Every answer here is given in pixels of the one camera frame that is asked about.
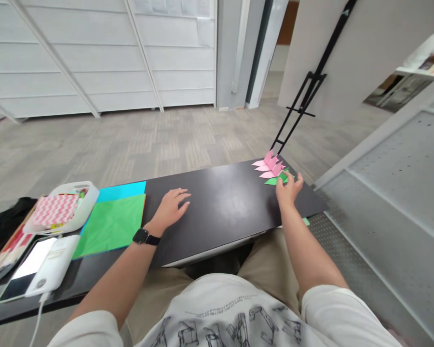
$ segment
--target white cable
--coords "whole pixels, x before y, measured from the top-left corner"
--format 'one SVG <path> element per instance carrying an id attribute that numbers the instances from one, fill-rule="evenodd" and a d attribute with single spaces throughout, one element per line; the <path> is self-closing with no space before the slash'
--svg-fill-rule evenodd
<path id="1" fill-rule="evenodd" d="M 37 314 L 37 323 L 35 325 L 35 330 L 34 330 L 34 334 L 32 336 L 32 340 L 30 341 L 29 347 L 32 347 L 32 345 L 34 344 L 34 340 L 35 337 L 37 336 L 37 330 L 39 329 L 39 324 L 40 324 L 40 318 L 42 316 L 42 310 L 43 310 L 43 304 L 45 303 L 45 301 L 48 299 L 48 297 L 50 296 L 51 292 L 46 292 L 43 293 L 42 296 L 40 297 L 40 307 L 39 307 L 39 313 Z"/>

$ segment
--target black easel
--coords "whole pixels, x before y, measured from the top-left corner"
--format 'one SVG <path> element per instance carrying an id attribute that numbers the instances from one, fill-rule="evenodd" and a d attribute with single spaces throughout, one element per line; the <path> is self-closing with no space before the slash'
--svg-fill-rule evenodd
<path id="1" fill-rule="evenodd" d="M 296 95 L 296 98 L 294 99 L 293 104 L 291 105 L 291 107 L 286 107 L 289 109 L 288 114 L 286 115 L 285 121 L 283 122 L 283 124 L 280 128 L 280 131 L 278 132 L 278 134 L 275 138 L 275 141 L 273 142 L 273 145 L 270 147 L 270 149 L 273 149 L 273 147 L 275 147 L 275 144 L 277 142 L 279 144 L 281 144 L 281 148 L 278 151 L 278 154 L 280 154 L 280 152 L 283 149 L 283 147 L 285 146 L 286 142 L 288 142 L 289 137 L 293 133 L 295 127 L 299 123 L 302 116 L 304 114 L 306 114 L 308 116 L 315 117 L 314 114 L 306 112 L 307 107 L 309 107 L 310 102 L 313 100 L 313 97 L 315 96 L 318 89 L 320 88 L 323 81 L 325 80 L 326 74 L 322 74 L 323 68 L 325 67 L 326 62 L 328 61 L 328 58 L 331 55 L 331 52 L 333 51 L 333 48 L 336 45 L 336 42 L 338 41 L 338 38 L 339 38 L 342 30 L 344 29 L 344 26 L 345 26 L 347 20 L 349 19 L 349 16 L 350 16 L 352 9 L 355 6 L 356 2 L 357 2 L 357 0 L 349 0 L 347 2 L 346 6 L 344 7 L 344 10 L 342 11 L 341 17 L 339 17 L 338 23 L 336 24 L 336 27 L 334 28 L 333 34 L 331 35 L 331 38 L 329 39 L 328 45 L 326 46 L 326 49 L 323 53 L 323 56 L 320 59 L 320 63 L 318 64 L 316 71 L 315 72 L 309 71 L 307 73 L 307 76 L 305 77 L 304 82 L 302 83 L 302 86 L 299 89 L 299 92 Z M 311 80 L 311 81 L 310 81 L 309 87 L 308 87 L 308 89 L 304 95 L 304 99 L 300 103 L 300 107 L 295 108 L 300 96 L 302 95 L 302 92 L 304 91 L 304 88 L 305 88 L 308 80 Z M 278 138 L 280 137 L 281 131 L 283 131 L 283 128 L 285 127 L 286 122 L 288 121 L 288 119 L 291 116 L 291 113 L 293 111 L 296 111 L 299 114 L 298 119 L 296 120 L 296 123 L 294 123 L 293 127 L 291 128 L 291 131 L 289 132 L 286 139 L 284 141 L 281 141 Z"/>

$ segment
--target black bag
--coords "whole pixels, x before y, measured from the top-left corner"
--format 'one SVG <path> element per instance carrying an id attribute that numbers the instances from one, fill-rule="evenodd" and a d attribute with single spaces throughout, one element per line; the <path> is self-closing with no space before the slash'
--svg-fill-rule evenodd
<path id="1" fill-rule="evenodd" d="M 5 246 L 6 242 L 13 235 L 16 229 L 24 221 L 27 214 L 34 207 L 37 199 L 19 198 L 16 205 L 10 209 L 0 213 L 0 251 Z M 0 279 L 10 271 L 11 267 L 7 267 L 0 272 Z"/>

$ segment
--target phone screen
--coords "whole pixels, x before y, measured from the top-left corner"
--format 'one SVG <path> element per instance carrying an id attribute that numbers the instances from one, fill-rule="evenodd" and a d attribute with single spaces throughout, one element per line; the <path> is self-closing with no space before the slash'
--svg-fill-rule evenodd
<path id="1" fill-rule="evenodd" d="M 32 250 L 28 253 L 25 261 L 18 267 L 11 277 L 5 290 L 0 296 L 0 302 L 10 301 L 24 296 L 32 279 L 43 264 L 50 248 L 57 237 L 38 240 Z"/>

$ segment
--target white power bank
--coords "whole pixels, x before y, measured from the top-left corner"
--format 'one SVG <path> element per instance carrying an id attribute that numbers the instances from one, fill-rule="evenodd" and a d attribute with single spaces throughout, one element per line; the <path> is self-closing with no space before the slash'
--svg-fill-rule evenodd
<path id="1" fill-rule="evenodd" d="M 54 242 L 24 296 L 51 292 L 61 285 L 80 238 L 79 235 L 71 235 Z"/>

